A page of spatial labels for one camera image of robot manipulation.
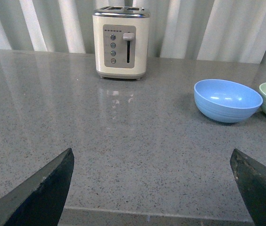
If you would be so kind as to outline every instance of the gray countertop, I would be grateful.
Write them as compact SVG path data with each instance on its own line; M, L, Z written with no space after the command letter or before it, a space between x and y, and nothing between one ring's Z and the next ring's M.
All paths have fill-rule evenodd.
M210 120L193 97L209 78L258 90L266 65L149 58L119 81L94 55L0 50L0 197L71 147L66 208L251 221L229 160L266 165L266 115Z

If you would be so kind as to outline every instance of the toaster base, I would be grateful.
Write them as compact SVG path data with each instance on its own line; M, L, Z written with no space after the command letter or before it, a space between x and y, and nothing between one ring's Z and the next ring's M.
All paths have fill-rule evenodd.
M112 78L112 79L136 79L139 80L144 74L110 74L110 73L103 73L103 72L99 72L98 70L96 70L97 73L100 75L100 77L102 78Z

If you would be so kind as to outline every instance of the toaster slot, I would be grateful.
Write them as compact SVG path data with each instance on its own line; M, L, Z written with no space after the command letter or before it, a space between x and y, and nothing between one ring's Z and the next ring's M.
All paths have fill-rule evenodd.
M139 8L130 7L130 8L127 8L127 10L136 10L136 11L139 11Z
M119 10L119 9L122 9L123 7L111 7L111 8L109 8L109 10L114 10L114 9L117 9L117 10Z

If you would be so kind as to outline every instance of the toaster lever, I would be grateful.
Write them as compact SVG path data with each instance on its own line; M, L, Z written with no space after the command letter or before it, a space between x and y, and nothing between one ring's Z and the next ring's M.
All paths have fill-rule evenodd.
M133 41L135 38L134 33L124 33L123 34L123 40L125 41Z
M127 63L130 63L130 42L135 38L134 33L124 33L123 40L127 41Z

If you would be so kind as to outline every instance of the toaster control panel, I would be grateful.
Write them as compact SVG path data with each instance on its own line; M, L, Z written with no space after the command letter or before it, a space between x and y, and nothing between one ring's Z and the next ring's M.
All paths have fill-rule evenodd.
M105 24L103 35L105 66L134 68L136 27Z

